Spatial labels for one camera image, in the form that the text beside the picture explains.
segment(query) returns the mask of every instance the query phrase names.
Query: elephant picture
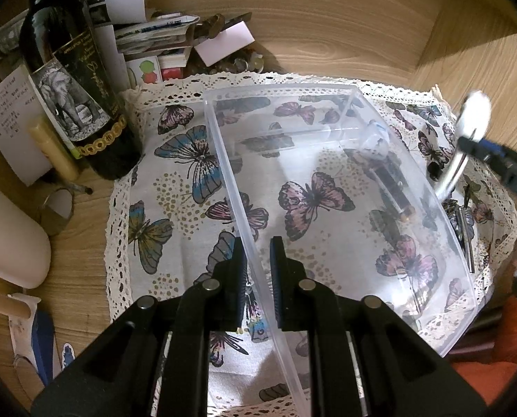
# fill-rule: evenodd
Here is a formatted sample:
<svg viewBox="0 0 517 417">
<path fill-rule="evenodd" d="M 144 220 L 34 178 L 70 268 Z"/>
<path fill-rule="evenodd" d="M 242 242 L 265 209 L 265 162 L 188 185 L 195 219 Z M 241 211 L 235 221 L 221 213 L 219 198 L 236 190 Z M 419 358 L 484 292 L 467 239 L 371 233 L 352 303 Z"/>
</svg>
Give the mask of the elephant picture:
<svg viewBox="0 0 517 417">
<path fill-rule="evenodd" d="M 38 89 L 69 139 L 83 140 L 109 120 L 60 63 L 41 69 L 37 75 Z"/>
</svg>

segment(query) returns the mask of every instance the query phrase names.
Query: gold band on bottle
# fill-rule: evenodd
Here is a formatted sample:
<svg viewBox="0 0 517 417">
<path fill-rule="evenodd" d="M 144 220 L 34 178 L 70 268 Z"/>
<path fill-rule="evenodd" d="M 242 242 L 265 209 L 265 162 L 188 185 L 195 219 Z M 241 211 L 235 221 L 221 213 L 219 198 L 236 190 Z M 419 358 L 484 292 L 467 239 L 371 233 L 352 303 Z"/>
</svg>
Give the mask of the gold band on bottle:
<svg viewBox="0 0 517 417">
<path fill-rule="evenodd" d="M 85 157 L 94 155 L 95 153 L 101 152 L 106 149 L 107 146 L 112 144 L 114 140 L 121 135 L 123 129 L 127 126 L 127 120 L 122 114 L 117 122 L 113 124 L 112 129 L 104 133 L 102 138 L 97 139 L 95 142 L 87 144 L 86 146 L 76 146 L 79 153 Z"/>
</svg>

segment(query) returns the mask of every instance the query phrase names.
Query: wine bottle label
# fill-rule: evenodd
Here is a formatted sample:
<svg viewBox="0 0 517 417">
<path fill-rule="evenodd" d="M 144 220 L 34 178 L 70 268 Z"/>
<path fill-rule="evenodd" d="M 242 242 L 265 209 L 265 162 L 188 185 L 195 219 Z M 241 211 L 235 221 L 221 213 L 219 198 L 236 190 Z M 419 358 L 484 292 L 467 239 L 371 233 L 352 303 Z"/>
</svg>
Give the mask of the wine bottle label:
<svg viewBox="0 0 517 417">
<path fill-rule="evenodd" d="M 120 105 L 106 78 L 90 30 L 55 51 L 54 58 L 32 77 L 56 122 L 77 145 L 98 132 L 110 119 L 120 117 Z M 106 136 L 106 132 L 102 138 L 78 150 L 89 155 L 104 149 L 119 136 L 124 126 L 123 121 L 117 121 L 109 130 L 113 131 L 113 137 Z"/>
</svg>

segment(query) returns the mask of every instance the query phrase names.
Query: wine bottle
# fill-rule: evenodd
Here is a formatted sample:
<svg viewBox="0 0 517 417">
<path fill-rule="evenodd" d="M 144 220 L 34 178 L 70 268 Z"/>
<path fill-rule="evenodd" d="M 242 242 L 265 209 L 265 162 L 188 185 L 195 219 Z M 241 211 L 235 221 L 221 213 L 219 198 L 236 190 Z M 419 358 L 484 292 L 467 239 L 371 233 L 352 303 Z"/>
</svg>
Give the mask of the wine bottle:
<svg viewBox="0 0 517 417">
<path fill-rule="evenodd" d="M 56 123 L 105 179 L 141 157 L 106 76 L 80 0 L 29 0 L 19 48 Z"/>
</svg>

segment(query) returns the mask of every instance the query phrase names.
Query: pink sticky note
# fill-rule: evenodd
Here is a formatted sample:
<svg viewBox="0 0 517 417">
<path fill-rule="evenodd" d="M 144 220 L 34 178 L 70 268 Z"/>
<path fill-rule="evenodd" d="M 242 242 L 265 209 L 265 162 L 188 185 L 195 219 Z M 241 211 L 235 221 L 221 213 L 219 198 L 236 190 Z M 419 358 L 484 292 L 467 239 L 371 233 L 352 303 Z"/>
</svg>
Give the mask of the pink sticky note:
<svg viewBox="0 0 517 417">
<path fill-rule="evenodd" d="M 207 66 L 217 63 L 227 55 L 253 43 L 255 38 L 245 22 L 230 26 L 214 39 L 207 39 L 195 47 L 198 55 Z"/>
</svg>

